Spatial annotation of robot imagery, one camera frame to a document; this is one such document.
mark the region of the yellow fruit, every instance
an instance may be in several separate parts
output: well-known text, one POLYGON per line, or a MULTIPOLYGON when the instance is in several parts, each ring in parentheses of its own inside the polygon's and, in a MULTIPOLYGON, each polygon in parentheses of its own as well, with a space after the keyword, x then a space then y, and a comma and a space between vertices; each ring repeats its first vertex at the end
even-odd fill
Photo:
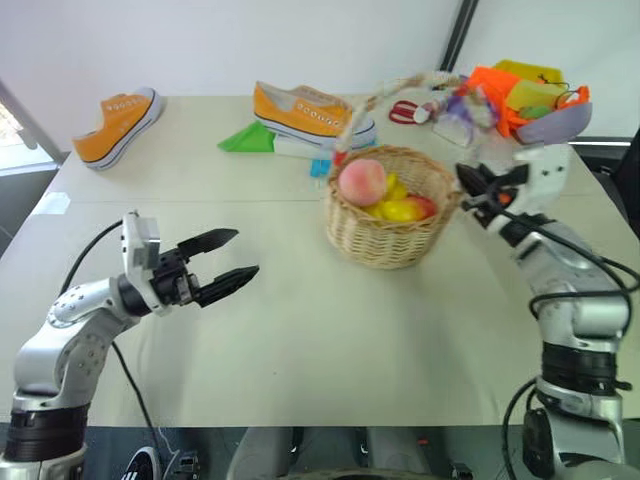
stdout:
POLYGON ((362 210, 367 212, 372 217, 384 218, 382 215, 382 202, 374 203, 368 207, 363 207, 362 210))
POLYGON ((407 187, 398 180, 398 175, 393 172, 387 175, 387 194, 384 196, 384 200, 402 200, 407 198, 407 195, 409 195, 407 187))
POLYGON ((396 183, 398 183, 398 175, 395 172, 391 172, 387 175, 387 192, 396 188, 396 183))
POLYGON ((416 204, 408 199, 390 200, 382 203, 382 215, 391 222, 416 222, 421 212, 416 204))

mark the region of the orange sneaker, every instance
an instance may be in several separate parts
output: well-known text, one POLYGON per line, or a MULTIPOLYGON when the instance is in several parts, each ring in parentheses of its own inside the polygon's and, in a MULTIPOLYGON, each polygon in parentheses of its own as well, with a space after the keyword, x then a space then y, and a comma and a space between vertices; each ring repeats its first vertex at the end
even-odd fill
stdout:
POLYGON ((84 164, 96 170, 115 165, 131 141, 155 122, 162 112, 162 97, 143 87, 132 95, 119 94, 100 102, 103 125, 73 139, 84 164))
MULTIPOLYGON (((264 82, 256 83, 253 108, 258 120, 272 132, 325 149, 333 147, 352 111, 344 100, 305 85, 281 90, 264 82)), ((375 139, 376 126, 367 115, 353 135, 352 147, 363 147, 375 139)))

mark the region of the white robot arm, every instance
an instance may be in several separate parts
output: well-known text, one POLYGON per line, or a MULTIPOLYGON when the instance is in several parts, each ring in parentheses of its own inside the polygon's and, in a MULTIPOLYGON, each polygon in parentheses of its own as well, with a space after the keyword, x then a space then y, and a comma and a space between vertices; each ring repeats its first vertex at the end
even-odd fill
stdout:
POLYGON ((616 378, 616 354, 631 321, 629 292, 637 285, 628 289, 609 265, 638 277, 596 256, 569 227, 542 214, 564 186, 569 148, 522 152, 516 155, 522 163, 504 175, 483 165, 458 165, 468 194, 463 209, 473 210, 487 231, 514 248, 514 261, 536 295, 530 309, 543 355, 535 395, 543 408, 525 416, 524 463, 539 478, 640 479, 640 472, 622 466, 617 390, 631 385, 616 378))
POLYGON ((232 270, 204 287, 186 268, 190 257, 237 233, 212 230, 160 254, 155 221, 135 212, 124 217, 125 274, 67 290, 18 353, 0 479, 83 478, 87 412, 111 343, 148 313, 191 302, 205 307, 248 283, 257 266, 232 270))

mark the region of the white wall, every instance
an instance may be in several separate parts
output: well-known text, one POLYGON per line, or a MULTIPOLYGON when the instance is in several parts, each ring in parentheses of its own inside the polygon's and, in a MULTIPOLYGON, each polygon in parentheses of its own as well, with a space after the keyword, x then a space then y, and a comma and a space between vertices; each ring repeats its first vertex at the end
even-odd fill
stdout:
POLYGON ((356 93, 439 66, 454 0, 0 0, 0 79, 62 150, 99 100, 250 94, 256 80, 356 93))
POLYGON ((588 85, 582 135, 633 137, 640 125, 640 1, 480 0, 456 72, 503 58, 560 68, 588 85))

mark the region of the table surface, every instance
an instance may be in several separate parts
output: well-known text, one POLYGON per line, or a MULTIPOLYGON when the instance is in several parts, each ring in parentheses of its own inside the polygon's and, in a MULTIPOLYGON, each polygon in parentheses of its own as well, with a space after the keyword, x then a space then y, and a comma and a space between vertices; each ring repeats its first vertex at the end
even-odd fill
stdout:
MULTIPOLYGON (((119 337, 158 425, 500 423, 515 389, 539 371, 541 352, 506 244, 457 212, 415 267, 351 263, 326 240, 324 185, 309 177, 308 160, 217 149, 251 121, 248 97, 169 98, 114 168, 95 172, 68 158, 48 192, 65 192, 69 207, 32 214, 0 260, 0 421, 9 418, 13 358, 75 257, 136 208, 157 218, 165 249, 214 227, 240 230, 190 264, 203 282, 236 266, 261 267, 218 304, 149 316, 119 337)), ((382 109, 376 122, 381 143, 416 148, 450 169, 471 155, 428 127, 390 123, 382 109)), ((548 213, 596 251, 640 267, 636 237, 577 155, 548 213)), ((117 237, 92 251, 76 283, 122 271, 117 237)), ((636 322, 618 359, 620 378, 636 385, 639 336, 636 322)), ((640 394, 624 398, 625 416, 640 416, 640 394)), ((113 353, 90 423, 143 424, 113 353)))

